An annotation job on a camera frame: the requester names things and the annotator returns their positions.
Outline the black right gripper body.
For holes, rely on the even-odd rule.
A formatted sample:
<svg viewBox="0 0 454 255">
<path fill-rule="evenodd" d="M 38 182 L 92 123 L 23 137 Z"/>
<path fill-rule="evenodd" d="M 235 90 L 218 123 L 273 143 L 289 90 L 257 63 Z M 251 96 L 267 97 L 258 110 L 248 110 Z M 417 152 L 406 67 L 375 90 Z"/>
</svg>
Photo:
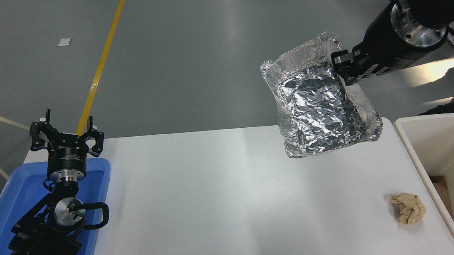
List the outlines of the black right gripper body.
<svg viewBox="0 0 454 255">
<path fill-rule="evenodd" d="M 361 43 L 364 75 L 404 69 L 426 57 L 435 49 L 432 33 L 415 20 L 406 0 L 390 3 Z"/>
</svg>

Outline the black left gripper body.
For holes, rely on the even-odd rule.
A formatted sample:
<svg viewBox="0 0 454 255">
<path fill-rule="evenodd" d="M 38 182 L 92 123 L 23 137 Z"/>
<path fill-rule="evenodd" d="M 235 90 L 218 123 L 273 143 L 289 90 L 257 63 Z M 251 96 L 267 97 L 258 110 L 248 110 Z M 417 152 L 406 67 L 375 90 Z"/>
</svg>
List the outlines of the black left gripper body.
<svg viewBox="0 0 454 255">
<path fill-rule="evenodd" d="M 47 175 L 50 176 L 65 169 L 86 172 L 86 155 L 89 147 L 79 138 L 79 135 L 61 134 L 58 138 L 49 140 L 47 149 Z"/>
</svg>

